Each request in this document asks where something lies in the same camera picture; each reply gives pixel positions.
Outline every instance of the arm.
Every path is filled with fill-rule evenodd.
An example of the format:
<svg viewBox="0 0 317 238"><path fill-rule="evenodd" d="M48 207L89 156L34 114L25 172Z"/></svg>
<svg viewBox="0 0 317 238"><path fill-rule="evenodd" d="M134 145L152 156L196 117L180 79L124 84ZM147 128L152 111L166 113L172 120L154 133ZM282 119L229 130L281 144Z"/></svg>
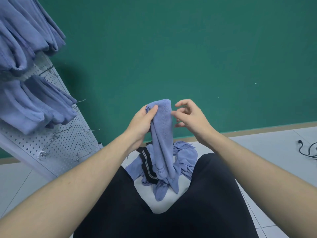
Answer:
<svg viewBox="0 0 317 238"><path fill-rule="evenodd" d="M317 234L317 188L218 133L192 100L172 114L197 140L224 160L254 202L289 237Z"/></svg>
<svg viewBox="0 0 317 238"><path fill-rule="evenodd" d="M68 238L96 204L125 157L150 129L157 106L145 106L127 130L102 150L51 181L0 220L0 237Z"/></svg>

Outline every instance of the black pants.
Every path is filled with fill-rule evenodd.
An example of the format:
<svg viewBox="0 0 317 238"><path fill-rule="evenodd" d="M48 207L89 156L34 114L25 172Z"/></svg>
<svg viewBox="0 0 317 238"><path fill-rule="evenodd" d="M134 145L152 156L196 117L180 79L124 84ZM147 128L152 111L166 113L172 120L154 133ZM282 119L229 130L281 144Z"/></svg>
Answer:
<svg viewBox="0 0 317 238"><path fill-rule="evenodd" d="M74 238L170 236L258 237L233 174L216 154L198 159L188 190L162 214L153 214L120 167L74 232Z"/></svg>

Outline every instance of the person's left hand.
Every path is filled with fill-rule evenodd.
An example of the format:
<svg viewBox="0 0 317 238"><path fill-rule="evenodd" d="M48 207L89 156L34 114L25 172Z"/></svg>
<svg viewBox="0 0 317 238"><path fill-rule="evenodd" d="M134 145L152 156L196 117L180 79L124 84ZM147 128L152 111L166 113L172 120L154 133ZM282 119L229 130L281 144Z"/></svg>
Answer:
<svg viewBox="0 0 317 238"><path fill-rule="evenodd" d="M144 105L139 112L135 114L131 120L128 128L125 133L129 134L133 138L133 144L130 152L136 150L142 144L145 134L149 131L151 127L151 120L155 116L158 106L155 105L151 110L146 113L145 108L147 105Z"/></svg>

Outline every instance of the tiled floor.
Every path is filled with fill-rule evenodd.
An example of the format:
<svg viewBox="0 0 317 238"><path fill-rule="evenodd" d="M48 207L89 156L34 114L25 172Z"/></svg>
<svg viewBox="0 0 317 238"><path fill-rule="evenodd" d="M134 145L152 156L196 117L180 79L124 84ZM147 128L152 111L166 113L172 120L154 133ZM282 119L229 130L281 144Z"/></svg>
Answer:
<svg viewBox="0 0 317 238"><path fill-rule="evenodd" d="M317 187L317 162L298 152L299 144L297 141L299 139L303 141L303 152L306 153L307 148L317 142L317 127L232 138L242 146ZM193 146L196 147L198 157L211 152L198 142L194 142ZM317 154L316 149L312 152L313 155ZM132 152L124 160L122 166L126 167L131 164L137 156L138 152ZM46 183L47 181L43 177L22 163L0 165L0 216L9 212ZM135 181L135 187L141 197L155 213L166 211L187 190L189 184L190 181L187 178L180 176L179 194L177 195L169 189L164 200L157 202L150 186L143 186L140 178ZM241 186L240 189L257 228L259 238L287 237L261 211Z"/></svg>

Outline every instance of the forearm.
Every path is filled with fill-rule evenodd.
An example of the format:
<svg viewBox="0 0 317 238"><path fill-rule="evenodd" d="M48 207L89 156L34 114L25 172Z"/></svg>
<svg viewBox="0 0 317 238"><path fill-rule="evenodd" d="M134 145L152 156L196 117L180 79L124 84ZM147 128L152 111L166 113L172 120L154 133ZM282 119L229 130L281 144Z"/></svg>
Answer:
<svg viewBox="0 0 317 238"><path fill-rule="evenodd" d="M314 237L317 189L212 130L205 137L250 197L289 237Z"/></svg>
<svg viewBox="0 0 317 238"><path fill-rule="evenodd" d="M122 134L28 197L0 220L1 237L69 237L117 172L131 140Z"/></svg>

